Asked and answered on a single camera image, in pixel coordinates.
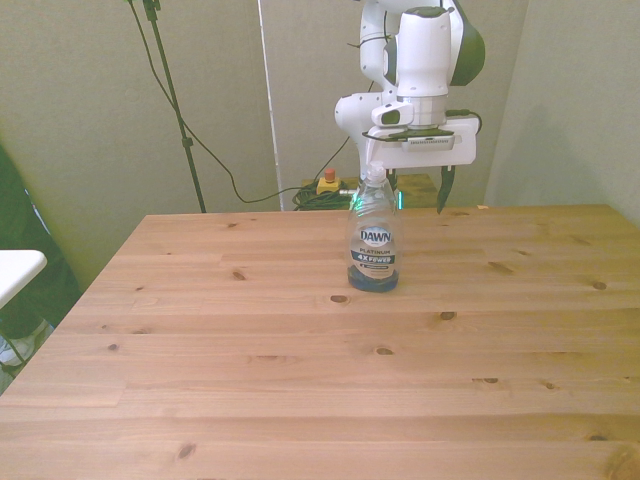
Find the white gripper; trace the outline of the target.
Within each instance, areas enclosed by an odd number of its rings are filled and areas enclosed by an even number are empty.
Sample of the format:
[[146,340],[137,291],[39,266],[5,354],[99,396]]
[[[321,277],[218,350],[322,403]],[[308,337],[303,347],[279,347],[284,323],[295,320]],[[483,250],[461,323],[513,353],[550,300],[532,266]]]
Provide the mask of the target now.
[[436,208],[440,214],[455,180],[455,167],[476,159],[477,118],[449,119],[440,129],[409,130],[404,127],[373,127],[368,132],[368,162],[380,161],[387,180],[396,187],[395,169],[441,167]]

